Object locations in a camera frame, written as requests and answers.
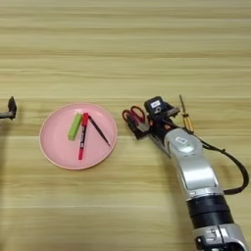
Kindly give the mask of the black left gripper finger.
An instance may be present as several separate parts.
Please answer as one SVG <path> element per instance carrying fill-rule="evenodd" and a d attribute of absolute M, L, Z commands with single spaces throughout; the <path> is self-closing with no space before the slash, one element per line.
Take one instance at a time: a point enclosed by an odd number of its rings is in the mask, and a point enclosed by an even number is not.
<path fill-rule="evenodd" d="M 13 120 L 17 113 L 17 104 L 14 97 L 11 97 L 8 102 L 8 112 L 1 112 L 0 119 L 10 119 Z"/>

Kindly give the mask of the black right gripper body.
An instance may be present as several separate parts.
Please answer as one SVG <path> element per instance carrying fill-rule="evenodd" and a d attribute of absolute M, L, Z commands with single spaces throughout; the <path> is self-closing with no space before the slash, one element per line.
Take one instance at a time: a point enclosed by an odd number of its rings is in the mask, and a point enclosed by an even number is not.
<path fill-rule="evenodd" d="M 168 132 L 176 128 L 176 124 L 167 114 L 168 111 L 159 111 L 158 113 L 148 112 L 148 122 L 151 134 L 160 141 L 165 139 Z"/>

